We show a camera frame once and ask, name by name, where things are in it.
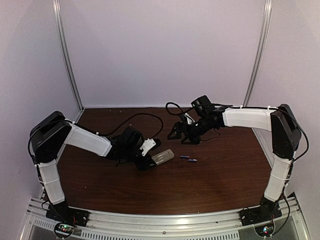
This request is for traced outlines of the grey remote control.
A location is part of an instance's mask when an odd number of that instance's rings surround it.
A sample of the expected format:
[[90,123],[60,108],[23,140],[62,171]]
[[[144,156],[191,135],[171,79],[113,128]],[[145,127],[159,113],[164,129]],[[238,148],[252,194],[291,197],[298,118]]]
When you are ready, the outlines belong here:
[[169,160],[172,160],[175,157],[174,152],[171,149],[164,150],[154,156],[151,159],[155,162],[155,164],[161,165]]

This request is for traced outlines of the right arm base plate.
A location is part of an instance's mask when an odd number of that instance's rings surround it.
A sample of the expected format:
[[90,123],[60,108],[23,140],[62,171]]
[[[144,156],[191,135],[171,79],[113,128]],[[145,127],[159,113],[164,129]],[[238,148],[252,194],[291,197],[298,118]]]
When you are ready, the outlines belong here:
[[242,226],[249,226],[279,218],[282,216],[282,212],[277,207],[273,210],[270,210],[266,206],[246,207],[239,212],[239,216]]

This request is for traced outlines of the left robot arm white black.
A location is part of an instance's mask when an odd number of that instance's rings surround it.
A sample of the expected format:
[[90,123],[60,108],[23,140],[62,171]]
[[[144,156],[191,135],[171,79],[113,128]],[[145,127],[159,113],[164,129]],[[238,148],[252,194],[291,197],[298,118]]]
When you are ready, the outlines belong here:
[[72,218],[57,167],[58,154],[65,145],[111,161],[134,163],[138,170],[144,171],[157,165],[149,152],[158,148],[161,140],[144,138],[141,132],[130,126],[122,134],[108,137],[68,120],[60,111],[47,116],[30,131],[28,152],[51,203],[51,211],[61,222]]

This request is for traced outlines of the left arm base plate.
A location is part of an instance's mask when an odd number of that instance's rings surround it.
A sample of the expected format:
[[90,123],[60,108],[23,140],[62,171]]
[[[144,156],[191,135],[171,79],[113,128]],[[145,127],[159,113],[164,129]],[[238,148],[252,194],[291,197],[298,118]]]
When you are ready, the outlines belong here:
[[56,211],[49,206],[45,216],[48,219],[51,220],[55,220],[58,222],[63,222],[63,223],[67,223],[69,225],[72,226],[77,226],[77,227],[86,227],[88,220],[89,220],[89,212],[86,210],[81,210],[81,209],[76,209],[76,208],[70,208],[69,209],[69,216],[67,217],[61,217],[59,216],[58,213],[56,213]]

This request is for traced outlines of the purple battery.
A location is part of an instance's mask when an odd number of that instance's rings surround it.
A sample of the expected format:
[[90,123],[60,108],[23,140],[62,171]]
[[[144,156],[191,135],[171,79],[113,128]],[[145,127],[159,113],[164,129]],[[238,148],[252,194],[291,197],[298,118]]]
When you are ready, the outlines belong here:
[[181,155],[180,156],[180,159],[189,159],[190,158],[190,156],[186,156],[186,155]]
[[191,163],[196,163],[198,160],[197,159],[188,159],[187,161],[191,162]]

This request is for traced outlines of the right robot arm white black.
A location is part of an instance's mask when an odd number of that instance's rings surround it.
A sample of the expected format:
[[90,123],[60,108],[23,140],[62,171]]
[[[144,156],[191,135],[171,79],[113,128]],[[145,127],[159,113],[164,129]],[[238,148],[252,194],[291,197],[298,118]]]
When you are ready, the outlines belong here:
[[298,124],[290,106],[248,107],[212,103],[206,95],[191,103],[191,108],[180,110],[167,139],[180,140],[183,145],[198,145],[201,136],[210,130],[225,127],[260,129],[271,133],[273,165],[268,185],[256,210],[259,220],[268,220],[275,212],[279,199],[289,182],[296,151],[305,132]]

